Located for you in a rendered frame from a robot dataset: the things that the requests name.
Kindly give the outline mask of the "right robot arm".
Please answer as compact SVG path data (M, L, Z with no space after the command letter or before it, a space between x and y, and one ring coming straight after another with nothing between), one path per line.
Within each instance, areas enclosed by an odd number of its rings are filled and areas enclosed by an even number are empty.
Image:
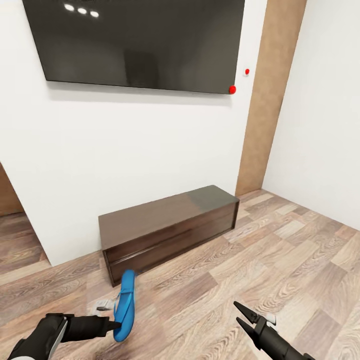
M267 313L266 318L241 303L233 303L241 313L252 323L255 328L237 317L237 322L251 337L255 346L263 349L272 360L316 360L308 353L303 355L279 335L278 315Z

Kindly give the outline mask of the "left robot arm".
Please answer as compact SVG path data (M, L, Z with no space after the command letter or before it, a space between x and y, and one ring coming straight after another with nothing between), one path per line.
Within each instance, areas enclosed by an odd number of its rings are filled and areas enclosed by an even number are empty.
M47 313L30 337L17 342L7 360L51 360L59 343L105 337L123 324L102 316L102 311L111 311L114 306L112 300L102 299L94 303L89 316Z

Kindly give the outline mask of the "sandal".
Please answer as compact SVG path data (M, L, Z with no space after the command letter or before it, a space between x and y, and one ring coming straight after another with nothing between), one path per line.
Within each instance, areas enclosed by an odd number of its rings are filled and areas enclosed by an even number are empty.
M116 342L123 342L131 333L135 320L135 272L127 270L122 275L121 291L118 307L113 308L114 322L122 323L120 328L113 330L113 338Z

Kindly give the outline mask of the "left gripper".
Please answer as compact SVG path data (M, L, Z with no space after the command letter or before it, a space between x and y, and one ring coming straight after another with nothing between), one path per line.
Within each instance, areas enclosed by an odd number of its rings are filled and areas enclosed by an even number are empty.
M103 338L107 332L121 328L123 323L110 321L109 316L83 316L83 324L77 340Z

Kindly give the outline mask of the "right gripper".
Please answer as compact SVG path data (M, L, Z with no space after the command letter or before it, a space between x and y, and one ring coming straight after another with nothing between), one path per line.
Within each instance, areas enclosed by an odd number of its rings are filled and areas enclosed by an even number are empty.
M234 301L233 304L252 324L256 324L253 328L241 318L236 318L237 322L251 337L255 346L259 350L263 349L272 360L285 360L290 343L267 325L267 319L264 316L257 315L255 311L237 301Z

